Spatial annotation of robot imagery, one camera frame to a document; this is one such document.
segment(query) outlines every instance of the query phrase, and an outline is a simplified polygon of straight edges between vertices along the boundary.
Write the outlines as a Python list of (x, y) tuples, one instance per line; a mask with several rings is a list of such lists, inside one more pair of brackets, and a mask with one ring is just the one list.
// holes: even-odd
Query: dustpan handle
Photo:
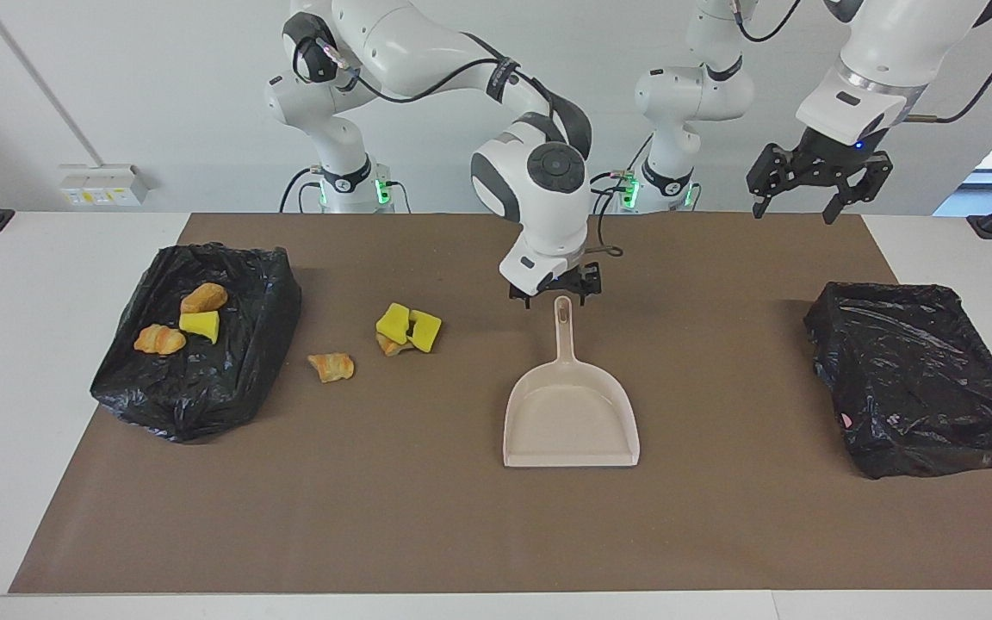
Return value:
[(575, 362), (572, 345), (572, 299), (565, 295), (554, 301), (554, 322), (558, 332), (558, 362)]

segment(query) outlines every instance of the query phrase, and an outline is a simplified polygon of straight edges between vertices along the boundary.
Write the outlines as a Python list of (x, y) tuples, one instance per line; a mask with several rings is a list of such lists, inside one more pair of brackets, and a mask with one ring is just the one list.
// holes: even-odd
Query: black cable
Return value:
[(752, 36), (751, 33), (748, 32), (748, 28), (745, 28), (745, 19), (741, 16), (741, 12), (739, 10), (734, 10), (733, 19), (737, 22), (737, 27), (741, 28), (741, 34), (745, 36), (745, 39), (751, 40), (752, 43), (764, 43), (765, 40), (775, 38), (775, 35), (779, 34), (779, 32), (786, 27), (787, 22), (791, 20), (791, 17), (795, 15), (795, 11), (798, 10), (798, 5), (802, 3), (803, 0), (795, 0), (795, 3), (791, 5), (790, 10), (787, 11), (787, 15), (784, 15), (782, 22), (775, 27), (775, 30), (772, 30), (771, 33), (765, 36)]
[(304, 213), (304, 191), (306, 191), (306, 189), (308, 188), (319, 189), (319, 183), (316, 182), (306, 183), (304, 185), (301, 185), (301, 188), (298, 189), (298, 191), (296, 191), (296, 207), (299, 209), (301, 213)]
[(286, 213), (286, 203), (288, 201), (288, 194), (290, 194), (290, 192), (293, 191), (293, 185), (296, 185), (296, 182), (300, 181), (301, 177), (304, 177), (306, 174), (310, 172), (312, 172), (312, 170), (308, 168), (304, 168), (301, 170), (301, 172), (294, 174), (293, 180), (290, 181), (289, 185), (286, 185), (286, 193), (282, 194), (281, 204), (278, 205), (278, 213)]
[(436, 94), (437, 91), (440, 90), (440, 88), (444, 87), (446, 84), (448, 84), (451, 81), (451, 79), (457, 78), (458, 75), (462, 75), (463, 73), (465, 73), (465, 71), (469, 71), (473, 67), (480, 65), (493, 65), (493, 64), (499, 64), (499, 60), (497, 59), (473, 60), (472, 63), (466, 63), (460, 67), (457, 67), (456, 70), (453, 70), (448, 76), (440, 79), (440, 81), (436, 82), (433, 86), (428, 88), (428, 90), (424, 90), (422, 91), (422, 93), (413, 97), (403, 97), (403, 98), (393, 97), (390, 95), (386, 95), (385, 93), (382, 93), (382, 91), (375, 88), (374, 85), (371, 85), (370, 82), (366, 82), (366, 78), (363, 78), (362, 74), (358, 73), (358, 71), (354, 71), (353, 73), (351, 73), (351, 75), (353, 75), (354, 78), (357, 79), (358, 83), (362, 84), (362, 86), (365, 86), (367, 90), (370, 91), (370, 93), (373, 93), (378, 98), (385, 99), (386, 102), (414, 103), (420, 101), (420, 99), (424, 99), (426, 97), (430, 97), (430, 95)]
[[(649, 142), (651, 141), (653, 141), (652, 133), (650, 133), (649, 137), (645, 139), (645, 142), (642, 142), (642, 148), (638, 149), (637, 154), (635, 154), (634, 158), (630, 160), (630, 165), (626, 166), (627, 170), (634, 169), (634, 164), (637, 164), (638, 158), (640, 158), (642, 153), (645, 152), (645, 149), (649, 147)], [(586, 254), (599, 254), (600, 252), (603, 252), (607, 256), (611, 256), (611, 258), (622, 258), (623, 255), (626, 254), (626, 251), (624, 251), (623, 248), (618, 247), (617, 245), (607, 245), (603, 241), (603, 218), (607, 215), (607, 208), (611, 206), (611, 200), (614, 200), (615, 193), (623, 188), (623, 181), (626, 181), (626, 177), (619, 177), (618, 182), (615, 183), (615, 187), (610, 189), (611, 195), (607, 196), (607, 200), (604, 201), (602, 211), (599, 209), (599, 201), (603, 200), (603, 196), (596, 195), (595, 205), (592, 208), (592, 215), (595, 215), (596, 212), (598, 212), (598, 219), (595, 220), (595, 239), (598, 240), (599, 247), (593, 247), (591, 250), (587, 250)]]
[(389, 181), (385, 184), (386, 188), (400, 188), (400, 191), (405, 192), (405, 208), (408, 209), (408, 214), (412, 213), (412, 201), (408, 200), (408, 188), (401, 181)]
[(982, 101), (982, 97), (985, 95), (985, 93), (987, 93), (987, 90), (989, 90), (989, 86), (992, 86), (992, 72), (989, 74), (989, 77), (985, 79), (985, 82), (982, 84), (982, 87), (979, 88), (979, 91), (975, 94), (975, 97), (973, 97), (971, 101), (967, 103), (967, 106), (965, 106), (964, 109), (959, 111), (959, 114), (956, 114), (954, 116), (949, 116), (947, 118), (940, 118), (933, 115), (914, 114), (914, 115), (909, 115), (909, 117), (906, 118), (906, 122), (930, 122), (930, 123), (934, 122), (934, 123), (939, 123), (940, 125), (950, 125), (950, 123), (959, 121), (959, 119), (967, 116), (967, 114), (969, 114), (969, 112), (972, 109), (975, 109), (977, 103)]

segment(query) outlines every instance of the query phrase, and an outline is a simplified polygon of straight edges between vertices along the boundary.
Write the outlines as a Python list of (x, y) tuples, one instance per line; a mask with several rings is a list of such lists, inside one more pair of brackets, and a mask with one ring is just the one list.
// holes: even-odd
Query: dustpan pan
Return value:
[(507, 467), (634, 467), (634, 409), (605, 370), (576, 360), (572, 300), (554, 303), (558, 358), (520, 378), (504, 419)]

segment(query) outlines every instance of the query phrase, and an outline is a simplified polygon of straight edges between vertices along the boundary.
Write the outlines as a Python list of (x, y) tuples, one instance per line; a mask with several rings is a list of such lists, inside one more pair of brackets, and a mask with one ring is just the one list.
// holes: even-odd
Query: white table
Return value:
[[(184, 214), (20, 213), (0, 234), (0, 619), (363, 617), (363, 619), (952, 620), (992, 617), (992, 592), (645, 592), (471, 596), (11, 597), (94, 400), (87, 389), (115, 318)], [(992, 350), (992, 243), (961, 220), (867, 217), (904, 283), (964, 297)]]

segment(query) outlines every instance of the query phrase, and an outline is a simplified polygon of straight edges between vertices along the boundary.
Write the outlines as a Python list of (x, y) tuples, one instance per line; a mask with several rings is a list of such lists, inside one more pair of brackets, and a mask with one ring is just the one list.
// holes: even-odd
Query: brown mat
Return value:
[[(173, 446), (98, 412), (12, 592), (992, 589), (992, 471), (852, 468), (803, 315), (829, 280), (893, 282), (862, 220), (609, 220), (621, 260), (576, 348), (629, 391), (633, 470), (506, 470), (512, 385), (554, 357), (484, 216), (196, 215), (186, 243), (290, 251), (307, 304), (259, 417)], [(127, 291), (111, 291), (127, 295)], [(381, 356), (390, 301), (440, 314)], [(349, 350), (322, 386), (308, 353)]]

